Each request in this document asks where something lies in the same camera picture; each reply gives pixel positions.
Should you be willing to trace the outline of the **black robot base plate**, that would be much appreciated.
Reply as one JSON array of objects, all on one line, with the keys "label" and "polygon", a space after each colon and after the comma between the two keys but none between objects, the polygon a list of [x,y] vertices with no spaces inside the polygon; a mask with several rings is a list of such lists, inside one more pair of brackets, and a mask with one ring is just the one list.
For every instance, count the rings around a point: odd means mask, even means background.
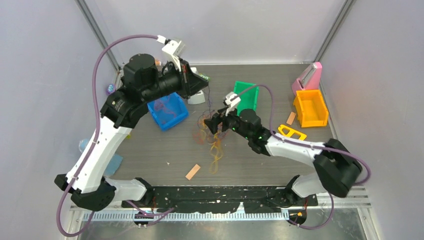
[{"label": "black robot base plate", "polygon": [[301,198],[279,186],[155,186],[142,200],[141,208],[163,213],[170,208],[176,213],[234,213],[243,206],[245,213],[277,213],[282,208],[316,207],[315,195]]}]

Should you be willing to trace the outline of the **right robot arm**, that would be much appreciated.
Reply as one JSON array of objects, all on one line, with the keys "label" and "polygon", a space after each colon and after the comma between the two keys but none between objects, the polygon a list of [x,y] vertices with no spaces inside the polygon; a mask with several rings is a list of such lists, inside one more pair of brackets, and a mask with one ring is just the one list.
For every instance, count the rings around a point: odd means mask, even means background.
[{"label": "right robot arm", "polygon": [[285,198],[291,205],[299,205],[306,197],[325,192],[345,198],[363,170],[337,139],[309,142],[285,137],[264,127],[252,109],[245,109],[240,115],[235,110],[225,114],[225,109],[220,109],[203,122],[213,134],[218,129],[239,134],[257,154],[283,157],[313,167],[313,173],[297,175],[285,186]]}]

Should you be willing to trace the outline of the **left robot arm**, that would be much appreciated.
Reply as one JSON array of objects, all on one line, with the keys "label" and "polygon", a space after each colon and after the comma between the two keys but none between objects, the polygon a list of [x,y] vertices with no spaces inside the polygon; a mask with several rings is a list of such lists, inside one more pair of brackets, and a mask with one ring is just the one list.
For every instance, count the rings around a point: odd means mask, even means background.
[{"label": "left robot arm", "polygon": [[177,93],[188,99],[208,86],[187,61],[167,63],[161,72],[150,54],[136,54],[123,66],[122,86],[97,111],[95,132],[74,168],[56,176],[55,184],[80,208],[98,212],[110,203],[135,201],[141,207],[153,202],[152,187],[142,178],[114,180],[104,172],[116,150],[149,112],[148,103]]}]

